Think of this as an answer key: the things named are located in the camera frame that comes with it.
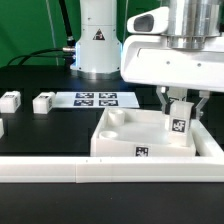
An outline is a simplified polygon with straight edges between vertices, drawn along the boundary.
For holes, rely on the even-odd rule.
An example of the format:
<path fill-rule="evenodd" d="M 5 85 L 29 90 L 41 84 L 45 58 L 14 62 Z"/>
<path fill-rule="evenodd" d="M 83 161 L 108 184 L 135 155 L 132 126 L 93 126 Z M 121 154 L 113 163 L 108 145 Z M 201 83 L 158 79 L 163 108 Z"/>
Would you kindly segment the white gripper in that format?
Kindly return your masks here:
<path fill-rule="evenodd" d="M 224 92 L 224 32 L 219 5 L 166 5 L 128 19 L 121 75 L 127 82 L 157 85 L 163 114 L 166 87 L 197 89 L 196 117 L 209 91 Z"/>

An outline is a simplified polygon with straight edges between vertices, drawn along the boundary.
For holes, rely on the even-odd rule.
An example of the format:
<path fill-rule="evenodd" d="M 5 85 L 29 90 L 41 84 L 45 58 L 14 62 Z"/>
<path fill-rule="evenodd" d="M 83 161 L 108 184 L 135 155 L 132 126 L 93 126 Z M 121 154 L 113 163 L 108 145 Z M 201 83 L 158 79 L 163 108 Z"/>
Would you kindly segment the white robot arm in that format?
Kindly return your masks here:
<path fill-rule="evenodd" d="M 197 118 L 212 92 L 224 92 L 224 0 L 159 0 L 156 9 L 126 22 L 130 36 L 116 35 L 118 0 L 80 0 L 81 38 L 72 72 L 109 79 L 116 72 L 130 83 L 157 87 L 162 110 L 199 92 Z"/>

